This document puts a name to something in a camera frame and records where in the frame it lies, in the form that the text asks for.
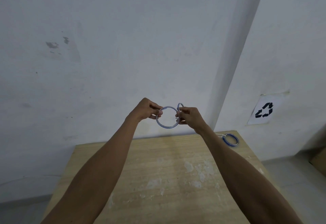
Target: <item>wooden table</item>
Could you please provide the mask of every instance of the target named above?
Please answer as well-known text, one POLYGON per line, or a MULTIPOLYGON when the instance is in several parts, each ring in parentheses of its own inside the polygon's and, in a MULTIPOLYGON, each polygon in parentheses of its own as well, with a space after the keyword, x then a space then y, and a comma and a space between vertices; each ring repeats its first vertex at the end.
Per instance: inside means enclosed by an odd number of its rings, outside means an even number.
MULTIPOLYGON (((270 180, 237 131, 236 152, 270 180)), ((103 142, 77 145, 45 216, 103 142)), ((133 140, 120 179, 95 223, 249 223, 199 135, 133 140)))

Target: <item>blue ring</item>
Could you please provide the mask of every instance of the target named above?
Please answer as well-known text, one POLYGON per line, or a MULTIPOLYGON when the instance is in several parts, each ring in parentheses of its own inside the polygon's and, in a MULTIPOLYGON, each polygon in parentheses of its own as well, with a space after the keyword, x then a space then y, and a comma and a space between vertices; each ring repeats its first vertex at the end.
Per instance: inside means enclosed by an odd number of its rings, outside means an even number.
MULTIPOLYGON (((173 106, 165 106, 165 107, 163 107, 163 108, 161 109, 161 111, 163 111, 163 110, 165 110, 165 109, 167 109, 167 108, 172 108, 173 110, 175 110, 175 111, 177 112, 177 111, 180 111, 180 110, 179 110, 180 105, 182 105, 182 107, 184 107, 184 105, 183 105, 182 103, 179 103, 178 106, 177 106, 177 109, 174 108, 173 106)), ((166 129, 172 129, 172 128, 176 127, 176 126, 179 124, 179 121, 180 121, 180 117, 178 117, 177 122, 175 123, 175 125, 173 125, 173 126, 165 126, 165 125, 161 124, 161 123, 158 121, 158 115, 156 115, 156 122, 157 122, 157 124, 158 124, 159 126, 163 127, 163 128, 166 128, 166 129)))
POLYGON ((225 133, 225 134, 222 136, 222 139, 223 139, 223 141, 224 141, 227 145, 229 145, 230 147, 236 147, 236 146, 239 145, 239 139, 238 139, 235 135, 233 135, 233 134, 231 134, 231 133, 225 133), (233 138, 237 141, 237 143, 236 143, 236 144, 231 144, 231 143, 229 143, 229 142, 226 140, 226 136, 231 136, 231 137, 233 137, 233 138))

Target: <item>skin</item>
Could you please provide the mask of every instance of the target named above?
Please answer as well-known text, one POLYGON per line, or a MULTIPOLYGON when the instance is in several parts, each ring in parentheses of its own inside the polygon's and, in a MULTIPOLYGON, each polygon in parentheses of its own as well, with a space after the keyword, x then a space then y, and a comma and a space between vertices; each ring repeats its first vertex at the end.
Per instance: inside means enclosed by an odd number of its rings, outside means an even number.
MULTIPOLYGON (((104 208, 122 172, 138 123, 162 114, 162 106, 143 98, 124 123, 79 170, 41 224, 91 224, 104 208)), ((249 162, 230 149, 205 123, 197 108, 181 107, 176 117, 202 136, 218 169, 251 224, 302 223, 294 210, 249 162)))

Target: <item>person's right arm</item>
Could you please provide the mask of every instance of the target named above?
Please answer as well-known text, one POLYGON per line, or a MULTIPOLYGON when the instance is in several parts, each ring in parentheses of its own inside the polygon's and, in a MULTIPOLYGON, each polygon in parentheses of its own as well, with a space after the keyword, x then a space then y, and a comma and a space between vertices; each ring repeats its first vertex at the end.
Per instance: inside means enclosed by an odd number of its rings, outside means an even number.
POLYGON ((235 202, 251 224, 302 224, 278 190, 248 161, 229 148, 205 123, 197 108, 181 107, 179 124, 201 135, 235 202))

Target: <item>person's left arm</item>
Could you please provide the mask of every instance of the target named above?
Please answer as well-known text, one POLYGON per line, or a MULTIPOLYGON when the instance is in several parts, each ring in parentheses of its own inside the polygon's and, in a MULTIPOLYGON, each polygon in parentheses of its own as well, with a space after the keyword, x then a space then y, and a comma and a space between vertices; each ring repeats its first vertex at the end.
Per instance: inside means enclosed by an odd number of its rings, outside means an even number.
POLYGON ((138 123, 155 119, 162 107, 143 98, 124 123, 79 170, 41 224, 91 224, 104 208, 122 172, 138 123))

